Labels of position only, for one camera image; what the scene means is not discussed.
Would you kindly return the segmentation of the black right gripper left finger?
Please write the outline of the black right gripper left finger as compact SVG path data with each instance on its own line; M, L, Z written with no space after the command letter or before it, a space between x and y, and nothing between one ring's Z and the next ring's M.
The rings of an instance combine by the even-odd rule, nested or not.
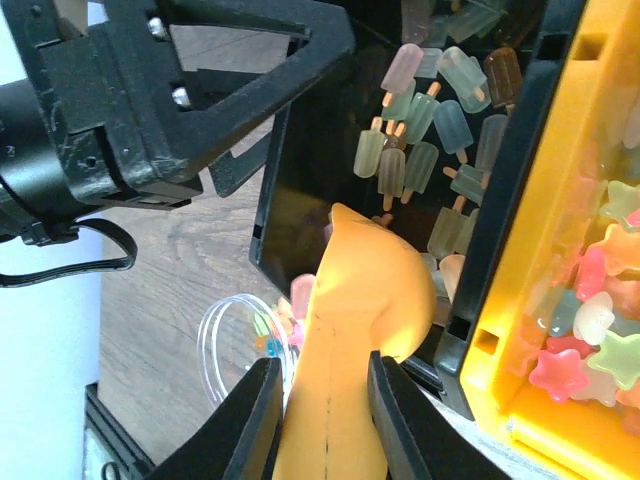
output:
M203 426L149 479L270 479L283 423L278 358L257 360Z

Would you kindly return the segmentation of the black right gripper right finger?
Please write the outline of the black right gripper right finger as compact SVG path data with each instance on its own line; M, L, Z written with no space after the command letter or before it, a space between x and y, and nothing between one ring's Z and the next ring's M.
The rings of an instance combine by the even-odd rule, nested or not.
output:
M393 358L371 353L367 389L389 479L508 477L445 420Z

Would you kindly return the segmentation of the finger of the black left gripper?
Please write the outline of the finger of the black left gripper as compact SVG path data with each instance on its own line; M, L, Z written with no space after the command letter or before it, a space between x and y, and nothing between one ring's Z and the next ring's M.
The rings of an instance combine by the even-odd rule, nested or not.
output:
M347 12L318 1L160 1L169 24L286 35L301 41L264 73L183 71L173 46L154 45L154 160L162 173L197 173L316 84L355 46Z
M228 151L208 167L216 194L227 198L244 185L267 160L271 144L271 133L237 157Z

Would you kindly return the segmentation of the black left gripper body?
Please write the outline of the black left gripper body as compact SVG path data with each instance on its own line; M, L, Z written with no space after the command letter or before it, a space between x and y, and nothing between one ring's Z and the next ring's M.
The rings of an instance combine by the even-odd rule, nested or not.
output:
M1 88L3 209L173 209L201 193L200 171L154 160L154 45L174 47L158 2L109 1L85 31L55 1L2 3L24 70Z

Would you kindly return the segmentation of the clear plastic cup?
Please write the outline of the clear plastic cup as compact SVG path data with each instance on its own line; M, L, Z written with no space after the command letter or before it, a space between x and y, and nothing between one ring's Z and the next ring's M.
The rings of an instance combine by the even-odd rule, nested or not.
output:
M281 362L283 395L290 395L305 326L281 298L270 305L253 294L226 297L209 307L198 330L199 374L212 407L219 407L262 358Z

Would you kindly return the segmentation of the black bin with popsicle candies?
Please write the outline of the black bin with popsicle candies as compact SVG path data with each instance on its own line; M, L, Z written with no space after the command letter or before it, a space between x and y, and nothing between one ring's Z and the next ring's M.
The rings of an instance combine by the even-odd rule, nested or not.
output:
M336 72L277 120L250 248L252 263L282 292L314 272L324 251L330 207L342 203L372 216L381 200L375 179L353 172L358 137L381 105L380 82L401 40L397 1L344 3L356 47ZM524 90L507 125L471 238L462 288L443 327L408 363L413 378L450 408L472 418L462 370L542 140L568 52L585 10L582 1L536 1L534 29L518 47Z

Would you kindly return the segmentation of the orange plastic scoop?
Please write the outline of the orange plastic scoop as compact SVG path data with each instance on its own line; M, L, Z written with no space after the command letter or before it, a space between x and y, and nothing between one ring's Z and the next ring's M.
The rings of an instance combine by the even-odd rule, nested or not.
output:
M420 253L342 204L316 273L289 395L276 479L384 479L388 466L369 407L369 357L403 362L435 315Z

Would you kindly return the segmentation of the yellow bin with star candies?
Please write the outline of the yellow bin with star candies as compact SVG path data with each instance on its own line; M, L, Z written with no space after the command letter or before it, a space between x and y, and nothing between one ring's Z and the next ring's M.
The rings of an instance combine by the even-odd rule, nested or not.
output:
M448 404L573 479L639 475L639 5L551 1L435 362Z

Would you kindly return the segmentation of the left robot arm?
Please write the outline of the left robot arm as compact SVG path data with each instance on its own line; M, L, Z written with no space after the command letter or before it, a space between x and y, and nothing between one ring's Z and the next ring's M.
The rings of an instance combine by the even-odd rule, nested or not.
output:
M232 147L355 47L347 11L319 1L109 1L105 10L104 22L80 30L56 1L1 5L10 48L1 66L21 69L1 85L1 238L45 247L85 228L123 256L6 274L5 288L132 268L134 239L98 211L188 205L203 170L219 195L234 193L270 143L237 157ZM187 72L174 25L283 34L293 50L266 73Z

